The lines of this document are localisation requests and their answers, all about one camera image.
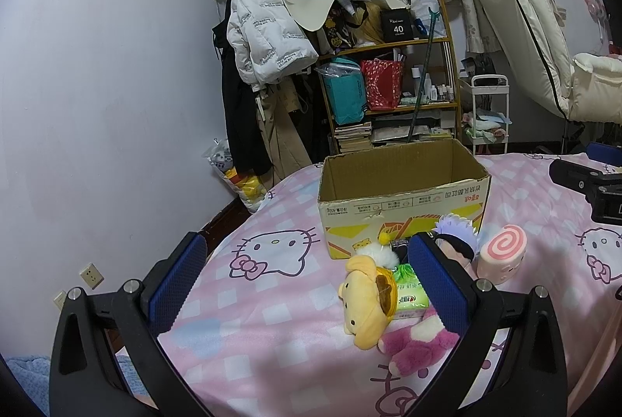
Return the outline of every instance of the pink bedsheet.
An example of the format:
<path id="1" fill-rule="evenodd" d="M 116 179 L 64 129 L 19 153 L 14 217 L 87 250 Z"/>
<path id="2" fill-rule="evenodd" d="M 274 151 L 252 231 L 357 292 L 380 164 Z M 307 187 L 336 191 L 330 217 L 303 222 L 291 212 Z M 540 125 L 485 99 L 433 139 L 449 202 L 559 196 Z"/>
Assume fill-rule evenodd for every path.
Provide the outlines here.
<path id="1" fill-rule="evenodd" d="M 549 289 L 571 388 L 618 304 L 622 230 L 594 224 L 580 194 L 550 181 L 554 158 L 479 158 L 493 176 L 481 240 L 506 223 L 527 232 L 525 260 L 501 288 Z M 564 159 L 614 172 L 586 156 Z M 173 329 L 159 337 L 217 417 L 402 415 L 442 365 L 391 380 L 383 354 L 360 351 L 343 333 L 337 287 L 344 261 L 330 259 L 325 246 L 316 206 L 320 173 L 321 166 L 310 166 L 269 192 L 259 212 L 218 247 Z M 498 332 L 466 403 L 483 393 L 506 333 Z"/>

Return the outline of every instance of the white bottle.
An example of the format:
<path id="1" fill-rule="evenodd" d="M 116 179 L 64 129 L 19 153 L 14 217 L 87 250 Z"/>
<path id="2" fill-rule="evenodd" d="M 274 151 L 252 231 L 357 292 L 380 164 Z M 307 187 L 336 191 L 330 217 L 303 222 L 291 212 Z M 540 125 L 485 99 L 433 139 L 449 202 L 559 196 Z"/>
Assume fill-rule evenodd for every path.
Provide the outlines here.
<path id="1" fill-rule="evenodd" d="M 421 70 L 419 68 L 412 68 L 412 80 L 414 82 L 415 97 L 419 95 L 419 84 L 421 83 Z"/>
<path id="2" fill-rule="evenodd" d="M 422 102 L 428 102 L 431 99 L 432 94 L 432 79 L 430 78 L 430 73 L 426 73 L 424 80 L 424 95 L 425 98 L 422 99 Z"/>

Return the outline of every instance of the white cart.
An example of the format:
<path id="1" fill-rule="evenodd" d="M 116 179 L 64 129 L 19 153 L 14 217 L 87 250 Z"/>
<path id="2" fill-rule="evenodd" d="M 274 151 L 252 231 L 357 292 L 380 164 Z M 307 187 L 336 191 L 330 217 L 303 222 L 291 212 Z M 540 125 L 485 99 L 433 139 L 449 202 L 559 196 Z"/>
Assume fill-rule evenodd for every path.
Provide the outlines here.
<path id="1" fill-rule="evenodd" d="M 486 79 L 494 79 L 497 80 L 499 85 L 496 86 L 477 86 L 479 81 Z M 475 114 L 475 96 L 506 96 L 506 111 L 505 116 L 509 119 L 509 83 L 508 77 L 503 76 L 502 74 L 479 74 L 477 76 L 472 76 L 469 79 L 461 79 L 460 84 L 462 88 L 471 95 L 473 101 L 473 133 L 477 130 L 477 116 Z M 509 141 L 509 125 L 505 124 L 505 129 L 507 135 L 505 137 L 499 137 L 496 141 L 490 142 L 484 138 L 474 138 L 469 136 L 466 132 L 463 134 L 471 141 L 471 145 L 473 146 L 473 155 L 475 155 L 475 147 L 477 145 L 489 145 L 496 143 L 505 143 L 505 154 L 508 153 L 508 141 Z"/>

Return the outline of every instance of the blue blanket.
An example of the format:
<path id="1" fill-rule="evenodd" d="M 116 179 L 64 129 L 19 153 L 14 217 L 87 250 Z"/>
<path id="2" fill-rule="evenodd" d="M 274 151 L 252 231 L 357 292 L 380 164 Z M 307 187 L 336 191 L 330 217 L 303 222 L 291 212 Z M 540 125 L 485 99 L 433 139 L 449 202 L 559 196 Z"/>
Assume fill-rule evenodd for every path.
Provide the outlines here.
<path id="1" fill-rule="evenodd" d="M 141 379 L 138 377 L 138 373 L 136 373 L 129 357 L 119 355 L 117 360 L 132 392 L 147 396 L 147 391 L 144 385 L 142 385 Z M 26 394 L 49 417 L 50 358 L 37 356 L 10 357 L 5 361 L 17 381 L 26 391 Z"/>

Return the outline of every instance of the stack of books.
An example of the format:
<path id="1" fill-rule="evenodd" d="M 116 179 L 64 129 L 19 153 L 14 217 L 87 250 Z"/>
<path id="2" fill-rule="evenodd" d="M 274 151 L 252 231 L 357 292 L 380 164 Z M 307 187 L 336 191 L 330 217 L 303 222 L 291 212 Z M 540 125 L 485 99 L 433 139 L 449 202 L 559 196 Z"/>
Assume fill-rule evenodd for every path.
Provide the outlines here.
<path id="1" fill-rule="evenodd" d="M 339 142 L 339 149 L 342 154 L 371 149 L 370 135 L 371 122 L 341 126 L 335 129 L 335 137 Z"/>

